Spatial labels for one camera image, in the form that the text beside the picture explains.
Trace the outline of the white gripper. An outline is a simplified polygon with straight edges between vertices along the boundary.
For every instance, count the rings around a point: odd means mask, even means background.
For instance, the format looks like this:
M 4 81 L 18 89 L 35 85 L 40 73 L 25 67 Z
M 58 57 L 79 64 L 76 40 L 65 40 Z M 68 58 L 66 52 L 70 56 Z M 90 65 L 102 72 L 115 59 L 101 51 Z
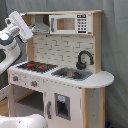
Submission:
M 9 33 L 13 37 L 18 36 L 22 42 L 26 43 L 33 37 L 32 31 L 17 11 L 14 11 L 9 15 L 6 19 L 6 23 Z

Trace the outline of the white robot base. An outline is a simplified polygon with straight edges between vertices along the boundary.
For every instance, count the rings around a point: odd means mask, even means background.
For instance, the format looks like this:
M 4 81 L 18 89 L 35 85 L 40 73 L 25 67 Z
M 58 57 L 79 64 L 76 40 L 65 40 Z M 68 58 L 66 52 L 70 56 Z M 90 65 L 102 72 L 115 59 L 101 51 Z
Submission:
M 39 114 L 25 117 L 0 116 L 0 128 L 48 128 L 45 118 Z

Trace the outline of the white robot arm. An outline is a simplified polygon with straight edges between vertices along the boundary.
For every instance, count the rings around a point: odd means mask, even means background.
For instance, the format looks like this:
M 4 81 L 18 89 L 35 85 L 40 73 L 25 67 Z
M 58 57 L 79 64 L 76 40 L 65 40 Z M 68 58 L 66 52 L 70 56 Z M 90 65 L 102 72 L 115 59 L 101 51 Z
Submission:
M 17 11 L 12 12 L 5 19 L 5 23 L 6 27 L 0 31 L 0 49 L 4 51 L 6 57 L 0 62 L 0 75 L 21 55 L 21 49 L 16 42 L 16 37 L 23 43 L 33 37 L 32 30 Z

